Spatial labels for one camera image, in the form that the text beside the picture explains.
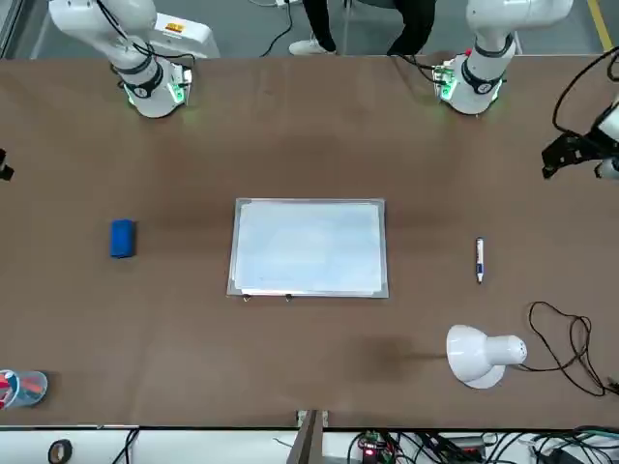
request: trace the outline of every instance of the person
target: person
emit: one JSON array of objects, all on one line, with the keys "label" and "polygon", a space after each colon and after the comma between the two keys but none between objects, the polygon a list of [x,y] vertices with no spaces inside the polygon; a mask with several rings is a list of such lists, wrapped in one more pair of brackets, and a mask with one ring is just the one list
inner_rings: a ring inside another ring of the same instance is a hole
[{"label": "person", "polygon": [[[416,55],[426,44],[434,25],[436,0],[394,0],[404,19],[404,29],[391,45],[388,55]],[[313,38],[293,43],[293,55],[333,54],[336,43],[329,28],[327,0],[303,0]]]}]

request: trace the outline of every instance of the white lamp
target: white lamp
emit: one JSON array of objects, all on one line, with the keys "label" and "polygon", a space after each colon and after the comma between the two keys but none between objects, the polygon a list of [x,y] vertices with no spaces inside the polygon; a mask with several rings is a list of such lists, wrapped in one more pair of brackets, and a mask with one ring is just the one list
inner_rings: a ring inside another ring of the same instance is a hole
[{"label": "white lamp", "polygon": [[489,389],[505,366],[522,364],[526,345],[514,335],[487,336],[469,326],[453,326],[447,334],[447,359],[454,375],[473,389]]}]

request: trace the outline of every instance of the cup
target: cup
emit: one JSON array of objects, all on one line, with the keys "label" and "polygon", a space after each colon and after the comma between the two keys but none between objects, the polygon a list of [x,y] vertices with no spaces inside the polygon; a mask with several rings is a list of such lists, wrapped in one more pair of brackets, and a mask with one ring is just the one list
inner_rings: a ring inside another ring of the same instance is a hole
[{"label": "cup", "polygon": [[37,370],[0,370],[0,409],[33,406],[47,392],[47,377]]}]

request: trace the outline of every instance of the whiteboard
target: whiteboard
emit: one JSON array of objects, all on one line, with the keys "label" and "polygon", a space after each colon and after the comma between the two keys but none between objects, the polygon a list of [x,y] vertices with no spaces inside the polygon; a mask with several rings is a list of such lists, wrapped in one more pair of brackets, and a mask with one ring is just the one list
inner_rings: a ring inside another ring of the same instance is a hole
[{"label": "whiteboard", "polygon": [[228,294],[387,298],[383,200],[238,199]]}]

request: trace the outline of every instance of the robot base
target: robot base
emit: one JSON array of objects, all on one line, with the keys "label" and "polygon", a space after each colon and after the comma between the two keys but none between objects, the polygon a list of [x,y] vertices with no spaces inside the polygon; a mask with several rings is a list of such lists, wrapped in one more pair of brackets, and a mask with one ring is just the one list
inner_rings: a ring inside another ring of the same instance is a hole
[{"label": "robot base", "polygon": [[141,99],[125,86],[130,104],[147,118],[167,116],[178,106],[188,101],[191,89],[191,70],[184,70],[181,65],[176,65],[163,58],[158,58],[157,61],[162,66],[163,79],[153,90],[150,98]]},{"label": "robot base", "polygon": [[498,98],[501,82],[487,94],[477,94],[462,76],[462,63],[466,55],[458,55],[443,63],[441,69],[433,72],[435,80],[443,80],[445,85],[436,84],[436,94],[453,109],[462,114],[480,114]]}]

